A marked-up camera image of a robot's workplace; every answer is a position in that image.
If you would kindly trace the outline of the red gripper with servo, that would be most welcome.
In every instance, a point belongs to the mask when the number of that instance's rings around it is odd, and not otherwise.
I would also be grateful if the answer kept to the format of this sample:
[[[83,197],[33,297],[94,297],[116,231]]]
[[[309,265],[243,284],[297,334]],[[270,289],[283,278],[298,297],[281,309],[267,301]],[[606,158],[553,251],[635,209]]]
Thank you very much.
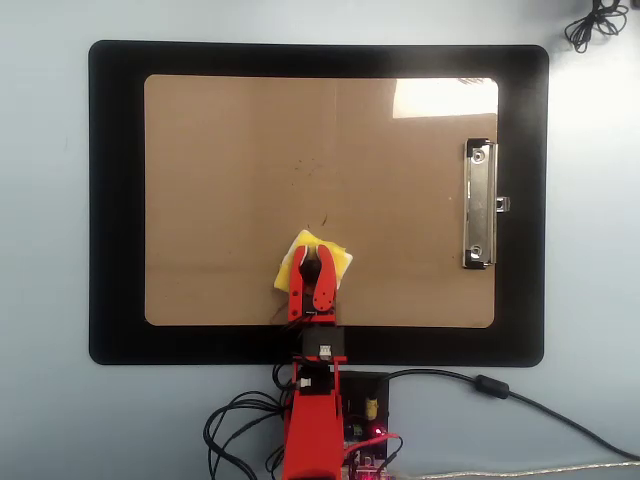
[[[320,271],[314,284],[305,282],[300,267],[307,256],[307,246],[298,246],[293,254],[289,276],[288,321],[310,323],[336,322],[336,270],[331,251],[318,245]]]

